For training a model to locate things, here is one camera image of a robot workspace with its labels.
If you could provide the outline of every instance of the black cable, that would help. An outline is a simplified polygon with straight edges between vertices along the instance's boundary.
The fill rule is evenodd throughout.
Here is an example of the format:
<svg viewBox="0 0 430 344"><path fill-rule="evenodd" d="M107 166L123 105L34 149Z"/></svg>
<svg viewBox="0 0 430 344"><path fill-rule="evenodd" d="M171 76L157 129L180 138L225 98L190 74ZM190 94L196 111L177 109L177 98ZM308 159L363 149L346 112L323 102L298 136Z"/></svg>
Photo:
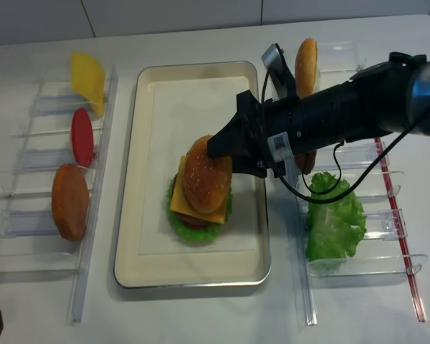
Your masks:
<svg viewBox="0 0 430 344"><path fill-rule="evenodd" d="M333 149L333 159L335 160L336 166L338 167L338 170L339 170L339 177L338 177L337 181L336 181L336 182L333 184L333 186L331 186L329 189L324 190L324 191L317 192L317 191L313 191L313 190L311 190L311 189L310 189L310 187L308 186L308 184L307 184L307 182L306 182L306 178L304 178L304 173L302 173L302 174L301 174L301 176L302 176L302 182L303 182L303 183L304 183L304 185L306 186L306 189L307 189L307 190L309 190L310 192L312 192L312 193L313 193L313 194L315 194L315 195L320 195L320 196L322 196L322 195L329 194L331 191L333 191L333 190L338 186L338 184L341 182L341 178L343 177L343 172L341 171L341 166L339 166L339 162L338 162L338 160L337 160L337 158L336 158L336 150L337 150L339 147L342 147L343 145L344 145L344 141L343 141L343 142L339 142L339 143L335 146L335 148ZM307 159L308 159L308 157L309 157L309 153L306 153L305 158L304 158L304 167L302 168L304 171L305 171L305 169L306 169L306 165L307 165Z"/></svg>
<svg viewBox="0 0 430 344"><path fill-rule="evenodd" d="M408 126L395 140L393 140L393 142L390 145L388 145L388 147L381 154L379 154L379 156L364 170L364 172L361 174L361 176L357 179L357 181L350 188L348 188L344 192L340 193L339 195L332 197L331 199L313 199L312 197L308 197L306 195L303 195L302 193L298 192L291 185L288 184L288 182L285 180L285 178L279 172L279 168L277 167L277 164L274 160L274 157L272 156L271 150L269 149L269 145L267 143L267 137L264 133L264 128L265 128L265 126L264 126L264 95L266 93L266 86L267 86L268 78L269 78L269 70L266 71L266 76L264 78L263 89L262 89L262 94L261 94L261 118L260 118L261 123L255 123L255 124L259 124L259 128L256 128L256 130L254 131L254 134L257 137L259 147L263 152L263 155L265 157L266 162L269 164L269 166L272 168L272 170L279 176L280 181L296 197L299 197L300 199L307 201L307 202L310 202L310 203L329 204L332 202L339 201L340 199L343 199L348 194L353 192L357 188L357 186L360 185L360 183L363 181L363 179L365 179L365 177L371 172L371 170L374 168L374 166L376 166L387 155L387 153L390 152L392 150L392 148L396 146L396 144L398 142L400 142L406 135L408 135L430 113L430 107L429 107L426 111L424 111L423 114L418 116L416 118L416 120L410 126Z"/></svg>

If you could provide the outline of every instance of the white table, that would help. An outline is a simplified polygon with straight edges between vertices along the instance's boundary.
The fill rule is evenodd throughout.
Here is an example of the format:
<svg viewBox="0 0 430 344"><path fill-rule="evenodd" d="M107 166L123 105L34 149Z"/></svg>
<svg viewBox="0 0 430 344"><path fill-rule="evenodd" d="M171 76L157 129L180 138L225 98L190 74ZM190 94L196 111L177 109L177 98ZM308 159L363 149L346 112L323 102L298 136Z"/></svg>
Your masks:
<svg viewBox="0 0 430 344"><path fill-rule="evenodd" d="M368 66L386 60L393 50L424 53L430 59L430 16L0 47L0 59L17 59L25 52L93 51L111 58L120 78L83 321L67 326L70 274L3 274L0 309L5 330L0 343L430 343L430 138L421 136L407 137L389 156L392 171L406 172L398 202L404 211L409 248L429 255L417 277L429 317L425 324L417 323L410 289L404 282L318 290L315 301L319 323L316 327L300 327L287 258L286 220L279 208L269 209L272 271L264 286L251 295L223 297L227 292L220 291L218 297L207 297L202 292L185 291L157 300L160 295L150 290L122 290L113 279L116 233L111 203L118 197L124 132L130 124L127 121L139 72L153 65L248 60L262 79L261 55L271 43L286 47L306 37L314 37L319 43L376 42L368 52ZM268 197L285 193L274 181L268 180L267 187Z"/></svg>

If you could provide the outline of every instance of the red strip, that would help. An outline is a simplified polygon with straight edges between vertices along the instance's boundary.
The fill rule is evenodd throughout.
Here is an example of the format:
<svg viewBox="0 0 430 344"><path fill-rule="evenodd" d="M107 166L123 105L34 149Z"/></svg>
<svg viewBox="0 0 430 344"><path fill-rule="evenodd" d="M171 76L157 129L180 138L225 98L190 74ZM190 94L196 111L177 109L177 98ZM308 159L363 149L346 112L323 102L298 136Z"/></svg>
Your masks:
<svg viewBox="0 0 430 344"><path fill-rule="evenodd" d="M382 143L380 138L375 138L376 146L378 149L378 153L382 153ZM388 168L385 164L381 166L383 172L388 172ZM388 200L390 201L390 207L392 210L398 209L398 205L396 203L395 195L393 194L393 186L392 180L390 179L390 175L388 173L384 174L384 183L386 184L387 194L389 195ZM395 222L396 231L398 232L398 241L400 242L401 253L403 256L409 255L408 243L406 242L406 238L404 237L404 228L401 220ZM413 267L413 263L410 257L404 257L404 265L406 270L410 270ZM411 295L413 298L414 309L416 311L417 320L421 323L426 322L426 314L424 304L422 303L422 298L419 293L419 287L417 286L416 276L414 274L408 274L409 287L411 288Z"/></svg>

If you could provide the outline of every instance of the hamburger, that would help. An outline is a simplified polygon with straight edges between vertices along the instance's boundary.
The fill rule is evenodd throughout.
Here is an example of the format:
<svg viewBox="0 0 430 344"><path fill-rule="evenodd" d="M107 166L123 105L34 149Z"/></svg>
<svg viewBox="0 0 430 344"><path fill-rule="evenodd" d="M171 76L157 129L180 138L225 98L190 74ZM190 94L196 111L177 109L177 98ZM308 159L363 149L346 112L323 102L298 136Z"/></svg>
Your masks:
<svg viewBox="0 0 430 344"><path fill-rule="evenodd" d="M300 46L295 60L295 79L297 96L302 99L320 89L320 70L317 67L317 42L307 38ZM299 170L309 174L315 165L317 151L295 156Z"/></svg>
<svg viewBox="0 0 430 344"><path fill-rule="evenodd" d="M199 138L181 157L168 189L169 221L187 241L214 240L232 211L232 159L209 158L210 137Z"/></svg>

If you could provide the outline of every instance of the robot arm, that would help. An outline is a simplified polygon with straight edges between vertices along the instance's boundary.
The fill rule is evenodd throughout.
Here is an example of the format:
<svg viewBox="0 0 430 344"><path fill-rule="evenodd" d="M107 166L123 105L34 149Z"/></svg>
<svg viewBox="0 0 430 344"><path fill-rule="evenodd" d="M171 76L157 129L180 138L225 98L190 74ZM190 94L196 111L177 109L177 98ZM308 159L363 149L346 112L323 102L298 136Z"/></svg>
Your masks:
<svg viewBox="0 0 430 344"><path fill-rule="evenodd" d="M237 95L237 112L208 142L209 157L231 156L233 172L266 177L272 164L339 142L402 133L428 112L411 132L430 135L430 62L425 55L398 52L336 85L300 100L282 50L263 55L279 100L260 104L250 91Z"/></svg>

